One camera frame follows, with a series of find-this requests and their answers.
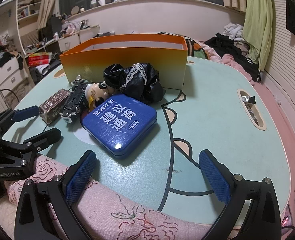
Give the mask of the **blue metal tin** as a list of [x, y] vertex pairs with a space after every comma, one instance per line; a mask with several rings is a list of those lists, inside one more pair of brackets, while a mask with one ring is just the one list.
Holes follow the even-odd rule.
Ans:
[[151, 131], [157, 112], [134, 98], [116, 94], [88, 113], [83, 127], [111, 156], [126, 158]]

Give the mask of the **black toy car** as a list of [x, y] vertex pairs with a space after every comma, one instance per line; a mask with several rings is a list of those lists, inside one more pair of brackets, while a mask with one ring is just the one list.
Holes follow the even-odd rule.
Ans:
[[71, 93], [60, 107], [60, 116], [67, 124], [74, 122], [88, 108], [85, 97], [87, 85], [86, 81], [78, 81], [76, 85], [73, 85]]

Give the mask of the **small cartoon figurine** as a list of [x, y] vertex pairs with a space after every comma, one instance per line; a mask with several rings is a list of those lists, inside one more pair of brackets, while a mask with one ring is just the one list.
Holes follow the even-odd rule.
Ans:
[[91, 112], [104, 103], [112, 94], [111, 89], [104, 81], [88, 84], [85, 89], [85, 98], [88, 102], [88, 111]]

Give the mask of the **white clothes pile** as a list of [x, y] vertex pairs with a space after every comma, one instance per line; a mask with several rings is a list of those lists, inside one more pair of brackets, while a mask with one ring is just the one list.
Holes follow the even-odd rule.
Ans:
[[224, 26], [223, 35], [228, 36], [231, 40], [244, 42], [243, 26], [238, 23], [229, 23]]

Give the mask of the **orange gradient cardboard box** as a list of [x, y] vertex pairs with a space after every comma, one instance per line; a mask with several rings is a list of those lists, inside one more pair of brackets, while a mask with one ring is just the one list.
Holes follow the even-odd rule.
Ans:
[[118, 63], [128, 68], [149, 63], [159, 71], [164, 88], [182, 89], [188, 48], [181, 36], [169, 34], [123, 34], [91, 38], [60, 55], [68, 81], [81, 76], [91, 82], [103, 80], [106, 67]]

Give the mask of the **black lace cloth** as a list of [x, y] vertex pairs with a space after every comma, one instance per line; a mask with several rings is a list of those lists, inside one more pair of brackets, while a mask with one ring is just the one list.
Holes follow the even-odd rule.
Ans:
[[104, 69], [103, 77], [108, 86], [145, 104], [159, 102], [165, 95], [159, 71], [149, 63], [135, 63], [129, 68], [116, 63]]

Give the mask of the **green hanging cloth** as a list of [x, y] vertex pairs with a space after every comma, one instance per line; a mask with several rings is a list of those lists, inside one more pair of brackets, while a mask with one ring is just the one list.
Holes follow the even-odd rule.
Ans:
[[249, 58], [263, 72], [268, 61], [273, 34], [272, 0], [247, 0], [243, 38], [250, 44]]

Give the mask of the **brown card box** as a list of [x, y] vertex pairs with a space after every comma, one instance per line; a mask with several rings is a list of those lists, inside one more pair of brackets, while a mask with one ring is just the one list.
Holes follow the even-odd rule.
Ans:
[[70, 91], [60, 89], [39, 106], [41, 119], [48, 125], [59, 115], [60, 108], [69, 97]]

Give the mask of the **pink floral quilt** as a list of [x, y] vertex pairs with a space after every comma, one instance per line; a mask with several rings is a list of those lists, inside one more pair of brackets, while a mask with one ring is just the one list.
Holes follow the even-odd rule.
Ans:
[[[35, 183], [64, 175], [68, 167], [44, 155], [38, 155]], [[18, 205], [24, 180], [5, 181], [9, 201]], [[51, 204], [47, 211], [59, 237], [67, 239]], [[92, 239], [202, 239], [209, 225], [185, 222], [165, 213], [135, 203], [94, 179], [89, 179], [79, 202], [73, 205], [77, 217]]]

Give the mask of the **white desk with drawers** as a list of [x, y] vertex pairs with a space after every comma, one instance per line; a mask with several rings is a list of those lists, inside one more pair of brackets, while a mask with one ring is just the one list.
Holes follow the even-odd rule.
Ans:
[[55, 40], [54, 38], [47, 42], [44, 46], [40, 48], [34, 48], [32, 50], [26, 51], [26, 54], [38, 53], [38, 52], [51, 52], [62, 53], [66, 50], [70, 50], [75, 46], [95, 37], [100, 31], [100, 25], [91, 25], [87, 29], [80, 30], [75, 34], [59, 38]]

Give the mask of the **red white carton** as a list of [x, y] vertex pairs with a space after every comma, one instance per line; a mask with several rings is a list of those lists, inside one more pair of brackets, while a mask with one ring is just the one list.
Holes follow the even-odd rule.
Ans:
[[28, 66], [37, 67], [42, 64], [49, 64], [52, 60], [53, 54], [51, 52], [34, 53], [28, 57]]

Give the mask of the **green cartoon lap table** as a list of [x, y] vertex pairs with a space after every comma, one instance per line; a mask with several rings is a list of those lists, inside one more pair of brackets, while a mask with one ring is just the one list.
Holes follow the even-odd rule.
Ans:
[[[255, 96], [260, 125], [242, 95]], [[181, 220], [211, 224], [224, 204], [198, 166], [199, 153], [208, 149], [231, 173], [254, 181], [270, 178], [285, 211], [291, 191], [286, 152], [262, 97], [240, 72], [190, 57], [182, 90], [168, 89], [154, 108], [155, 126], [124, 159], [113, 158], [80, 122], [61, 119], [53, 124], [61, 140], [42, 154], [69, 166], [92, 150], [98, 159], [93, 176], [103, 185]]]

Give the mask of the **black clothes pile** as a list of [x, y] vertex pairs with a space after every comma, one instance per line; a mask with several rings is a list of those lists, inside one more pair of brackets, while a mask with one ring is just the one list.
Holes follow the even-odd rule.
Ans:
[[241, 49], [237, 48], [237, 46], [234, 45], [234, 41], [228, 36], [217, 33], [215, 37], [205, 41], [205, 44], [213, 48], [221, 58], [223, 58], [225, 54], [231, 55], [234, 60], [250, 74], [254, 81], [261, 80], [258, 64], [242, 55]]

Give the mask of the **foil wrappers in slot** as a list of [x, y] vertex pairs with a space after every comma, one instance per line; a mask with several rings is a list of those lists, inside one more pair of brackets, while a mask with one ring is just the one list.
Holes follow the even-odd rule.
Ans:
[[249, 96], [249, 95], [242, 95], [241, 96], [244, 105], [246, 106], [247, 111], [249, 112], [250, 116], [252, 117], [253, 121], [257, 124], [259, 124], [259, 112], [256, 109], [256, 99], [255, 96]]

